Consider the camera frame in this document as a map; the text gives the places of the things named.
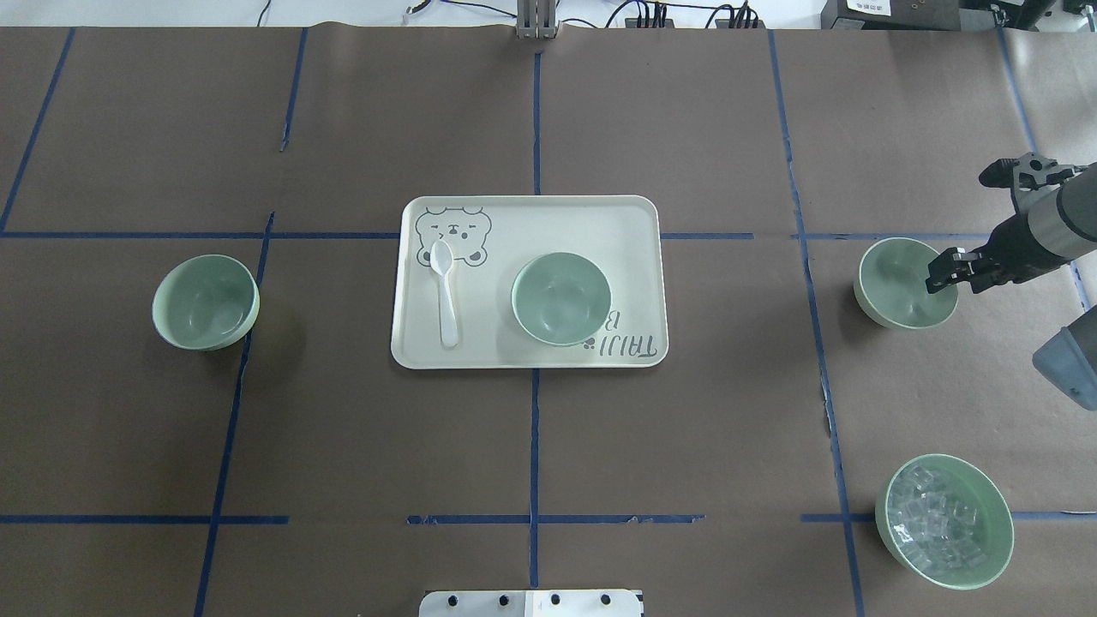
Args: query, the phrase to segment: bowl of ice cubes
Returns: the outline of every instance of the bowl of ice cubes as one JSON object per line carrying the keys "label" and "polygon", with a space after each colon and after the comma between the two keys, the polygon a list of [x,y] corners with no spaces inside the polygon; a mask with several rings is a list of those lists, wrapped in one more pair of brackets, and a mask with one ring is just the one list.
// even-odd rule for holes
{"label": "bowl of ice cubes", "polygon": [[877,498],[877,529],[900,563],[950,590],[991,584],[1014,554],[1002,492],[949,455],[923,455],[895,472]]}

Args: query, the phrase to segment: tray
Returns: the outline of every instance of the tray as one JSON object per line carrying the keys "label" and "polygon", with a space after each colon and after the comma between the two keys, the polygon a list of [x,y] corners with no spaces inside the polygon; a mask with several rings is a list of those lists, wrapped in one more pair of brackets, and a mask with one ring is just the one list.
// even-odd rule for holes
{"label": "tray", "polygon": [[[439,235],[455,260],[452,349],[442,347],[428,260]],[[392,352],[409,369],[642,368],[667,355],[659,220],[642,197],[422,197],[404,209],[399,251]],[[510,307],[519,270],[556,251],[597,263],[613,299],[606,325],[572,347],[533,339]]]}

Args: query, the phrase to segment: label sticker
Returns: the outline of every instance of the label sticker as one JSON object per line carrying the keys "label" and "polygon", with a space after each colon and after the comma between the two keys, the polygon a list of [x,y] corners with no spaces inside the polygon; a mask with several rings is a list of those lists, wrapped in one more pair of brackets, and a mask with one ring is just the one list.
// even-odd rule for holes
{"label": "label sticker", "polygon": [[834,25],[830,26],[830,30],[861,30],[862,27],[864,27],[864,22],[861,20],[838,18],[834,20]]}
{"label": "label sticker", "polygon": [[891,16],[891,0],[846,0],[850,11]]}

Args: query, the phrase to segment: empty green bowl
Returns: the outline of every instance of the empty green bowl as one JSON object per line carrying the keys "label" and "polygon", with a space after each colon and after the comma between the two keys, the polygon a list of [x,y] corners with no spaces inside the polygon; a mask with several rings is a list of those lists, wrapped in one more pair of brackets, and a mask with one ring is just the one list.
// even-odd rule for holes
{"label": "empty green bowl", "polygon": [[935,294],[926,291],[929,262],[937,249],[912,238],[886,238],[861,257],[853,295],[873,322],[895,329],[939,326],[957,308],[954,285]]}
{"label": "empty green bowl", "polygon": [[593,336],[610,313],[610,284],[589,259],[572,253],[542,255],[514,279],[510,304],[522,329],[548,345],[577,345]]}
{"label": "empty green bowl", "polygon": [[179,347],[213,351],[244,338],[259,315],[259,288],[247,266],[202,255],[176,266],[152,298],[152,324]]}

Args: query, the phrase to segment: metal bracket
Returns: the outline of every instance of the metal bracket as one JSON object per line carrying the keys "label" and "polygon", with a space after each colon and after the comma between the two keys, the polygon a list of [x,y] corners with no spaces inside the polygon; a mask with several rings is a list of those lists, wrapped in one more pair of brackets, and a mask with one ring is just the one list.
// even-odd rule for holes
{"label": "metal bracket", "polygon": [[518,37],[555,38],[556,0],[518,0]]}
{"label": "metal bracket", "polygon": [[643,597],[629,590],[431,592],[419,617],[644,617]]}

